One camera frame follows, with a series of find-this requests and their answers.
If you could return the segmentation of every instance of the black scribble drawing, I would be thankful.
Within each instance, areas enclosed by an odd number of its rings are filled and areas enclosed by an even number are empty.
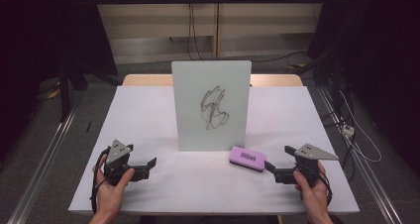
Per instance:
[[[201,117],[206,122],[206,129],[210,127],[218,128],[220,125],[225,125],[229,119],[229,114],[221,112],[219,105],[225,96],[225,89],[220,89],[216,86],[212,91],[208,91],[201,100]]]

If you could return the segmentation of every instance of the gray floor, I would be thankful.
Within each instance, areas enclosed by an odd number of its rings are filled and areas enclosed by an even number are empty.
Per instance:
[[[275,38],[274,42],[270,42],[269,37],[264,39],[263,44],[268,48],[272,46],[271,50],[273,52],[276,50],[281,51],[276,45],[278,38]],[[162,58],[174,55],[174,50],[171,48],[173,45],[166,45],[167,42],[173,44],[174,41],[164,40],[161,42],[155,42],[154,47],[157,50],[168,48],[168,50],[160,52],[163,55]],[[142,47],[151,45],[151,42],[147,42],[145,45],[141,42],[135,43],[142,45]],[[184,43],[180,43],[176,47],[185,48],[182,45]],[[291,47],[297,51],[305,50],[299,44]],[[258,60],[282,55],[282,53],[273,53],[274,56],[261,56],[257,51],[253,54],[252,51],[241,51],[240,48],[240,45],[238,45],[237,50],[232,50],[230,56],[244,56],[246,54],[248,55],[247,57],[241,58]],[[179,51],[176,54],[182,59],[188,58],[185,52]],[[122,79],[125,74],[136,72],[170,72],[170,61],[154,62],[158,60],[157,56],[153,58],[147,57],[146,60],[142,60],[142,58],[143,56],[139,55],[128,55],[127,61],[130,64],[119,64],[120,76],[118,78]],[[296,64],[305,63],[308,61],[308,58],[297,55],[291,56],[288,60],[288,64]],[[287,68],[286,64],[287,59],[285,58],[271,62],[254,62],[253,72],[292,72],[292,68]],[[81,98],[80,105],[76,110],[74,119],[68,129],[67,135],[63,139],[61,147],[52,161],[52,166],[48,171],[47,178],[43,183],[40,193],[27,216],[27,223],[87,223],[89,221],[90,216],[70,213],[67,211],[67,208],[77,188],[79,175],[83,172],[99,135],[116,88],[95,77],[87,76],[87,79],[89,86],[86,91],[70,91],[72,103],[74,104],[77,99]],[[319,87],[313,84],[311,73],[304,74],[302,81],[308,87],[319,115],[327,114],[328,110],[320,96]],[[374,128],[372,120],[362,101],[358,100],[357,94],[353,96],[353,100],[355,103],[355,116],[359,124],[375,141],[382,152],[382,161],[379,163],[370,163],[371,168],[395,205],[402,222],[420,223],[420,213],[418,212],[420,210],[419,177],[414,174],[411,168],[393,150],[386,136]],[[7,223],[19,198],[31,181],[58,127],[59,118],[59,97],[40,101],[34,118],[21,136],[21,139],[10,150],[7,159],[3,163],[3,170],[0,173],[0,223]],[[334,126],[327,127],[326,132],[337,155],[342,157],[345,153],[345,146],[337,128]],[[375,149],[371,146],[367,138],[358,131],[357,142],[361,149],[363,149],[364,154],[373,158],[377,156]],[[351,169],[351,163],[348,162],[345,172],[351,171]],[[350,182],[350,186],[361,212],[340,216],[345,223],[386,223],[365,179],[357,168],[355,178]],[[334,187],[333,190],[336,192],[340,191],[340,187]],[[283,216],[282,219],[283,223],[306,223],[304,215]],[[115,223],[138,223],[138,221],[139,218],[137,216],[122,214]],[[186,223],[185,219],[182,220],[179,218],[164,218],[160,222]]]

